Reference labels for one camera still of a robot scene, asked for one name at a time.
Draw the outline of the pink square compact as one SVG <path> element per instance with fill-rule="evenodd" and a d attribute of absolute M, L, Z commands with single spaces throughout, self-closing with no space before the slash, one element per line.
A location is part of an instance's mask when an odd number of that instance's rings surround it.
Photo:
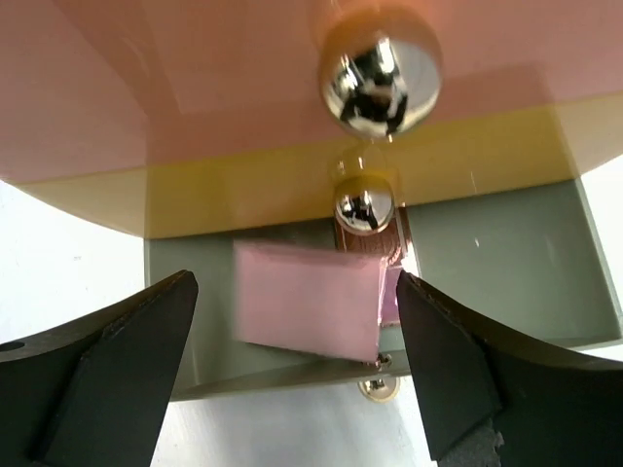
<path fill-rule="evenodd" d="M 374 363 L 399 321 L 401 269 L 383 254 L 238 241 L 234 260 L 239 341 Z"/>

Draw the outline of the grey-green bottom drawer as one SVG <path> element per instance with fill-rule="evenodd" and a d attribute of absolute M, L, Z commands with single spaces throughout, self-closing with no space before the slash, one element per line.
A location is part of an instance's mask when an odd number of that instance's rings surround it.
<path fill-rule="evenodd" d="M 560 346 L 619 339 L 622 311 L 579 181 L 416 205 L 406 215 L 417 274 L 457 302 Z M 200 288 L 173 398 L 370 377 L 365 364 L 233 338 L 238 239 L 331 249 L 336 232 L 325 218 L 145 242 L 148 284 L 187 269 Z"/>

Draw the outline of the yellow drawer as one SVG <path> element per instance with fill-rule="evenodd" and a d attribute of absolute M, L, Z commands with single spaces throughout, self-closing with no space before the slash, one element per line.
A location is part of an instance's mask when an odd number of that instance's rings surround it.
<path fill-rule="evenodd" d="M 41 201 L 149 239 L 324 218 L 342 178 L 385 179 L 397 204 L 423 204 L 576 178 L 622 152 L 614 93 L 420 126 L 388 144 L 342 139 L 28 183 Z"/>

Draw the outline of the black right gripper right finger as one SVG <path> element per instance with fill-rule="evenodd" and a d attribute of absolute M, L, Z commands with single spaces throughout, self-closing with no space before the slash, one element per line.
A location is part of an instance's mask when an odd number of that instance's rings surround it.
<path fill-rule="evenodd" d="M 408 272 L 396 294 L 438 465 L 621 464 L 620 362 L 530 337 Z"/>

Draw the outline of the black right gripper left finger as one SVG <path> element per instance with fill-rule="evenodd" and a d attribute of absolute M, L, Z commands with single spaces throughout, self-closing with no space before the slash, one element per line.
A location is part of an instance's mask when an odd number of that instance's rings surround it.
<path fill-rule="evenodd" d="M 181 270 L 1 345 L 4 466 L 148 466 L 199 294 Z"/>

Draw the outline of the pale pink rectangular palette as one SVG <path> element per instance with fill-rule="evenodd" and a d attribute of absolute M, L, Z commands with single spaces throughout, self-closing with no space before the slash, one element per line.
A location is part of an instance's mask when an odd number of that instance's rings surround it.
<path fill-rule="evenodd" d="M 383 254 L 387 257 L 390 267 L 402 268 L 412 274 L 419 272 L 408 213 L 404 206 L 394 209 L 390 222 L 379 233 L 362 236 L 345 231 L 338 221 L 335 221 L 334 225 L 338 250 Z"/>

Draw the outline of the white cylindrical drawer organizer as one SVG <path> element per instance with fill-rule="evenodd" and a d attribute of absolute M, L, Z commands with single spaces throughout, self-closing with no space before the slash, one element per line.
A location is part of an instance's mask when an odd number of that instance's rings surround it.
<path fill-rule="evenodd" d="M 1 176 L 330 139 L 318 57 L 359 16 L 439 45 L 438 122 L 622 89 L 618 1 L 5 1 Z"/>

